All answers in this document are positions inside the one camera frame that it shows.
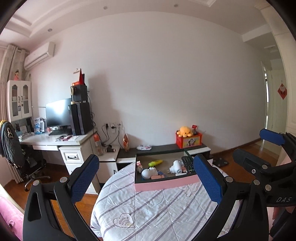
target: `red storage box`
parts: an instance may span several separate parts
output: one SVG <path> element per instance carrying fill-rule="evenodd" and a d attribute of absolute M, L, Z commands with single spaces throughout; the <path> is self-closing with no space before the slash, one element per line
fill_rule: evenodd
<path fill-rule="evenodd" d="M 202 134 L 197 133 L 197 135 L 191 137 L 179 137 L 176 133 L 176 144 L 179 148 L 200 146 L 202 144 Z"/>

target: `bedsheet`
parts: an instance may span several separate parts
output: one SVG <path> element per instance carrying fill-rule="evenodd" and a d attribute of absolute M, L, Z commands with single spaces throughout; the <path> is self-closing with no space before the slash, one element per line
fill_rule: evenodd
<path fill-rule="evenodd" d="M 130 164 L 114 174 L 94 205 L 91 229 L 104 241 L 191 240 L 217 206 L 201 182 L 136 192 L 134 170 L 135 164 Z M 220 235 L 228 232 L 238 209 L 239 201 Z"/>

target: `pink blanket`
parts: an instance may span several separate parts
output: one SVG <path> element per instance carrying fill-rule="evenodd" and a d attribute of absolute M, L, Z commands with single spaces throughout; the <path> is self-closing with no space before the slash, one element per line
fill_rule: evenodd
<path fill-rule="evenodd" d="M 7 225 L 22 241 L 22 224 L 24 215 L 5 197 L 0 195 L 0 213 L 6 221 Z"/>

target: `cabinet handle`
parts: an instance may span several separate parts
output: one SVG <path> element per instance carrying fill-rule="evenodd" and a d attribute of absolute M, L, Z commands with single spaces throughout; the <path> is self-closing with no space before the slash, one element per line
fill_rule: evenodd
<path fill-rule="evenodd" d="M 68 156 L 68 159 L 78 159 L 76 156 L 75 157 L 69 157 Z"/>

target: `yellow toy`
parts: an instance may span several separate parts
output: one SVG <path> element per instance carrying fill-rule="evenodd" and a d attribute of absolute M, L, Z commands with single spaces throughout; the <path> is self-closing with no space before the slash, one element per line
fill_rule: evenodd
<path fill-rule="evenodd" d="M 148 166 L 149 167 L 155 167 L 156 165 L 158 165 L 158 164 L 160 164 L 162 162 L 163 162 L 162 160 L 152 161 L 152 162 L 148 163 Z"/>
<path fill-rule="evenodd" d="M 177 135 L 179 137 L 191 137 L 192 136 L 192 133 L 191 133 L 191 129 L 186 127 L 186 126 L 182 126 L 180 128 L 180 131 L 177 131 Z"/>

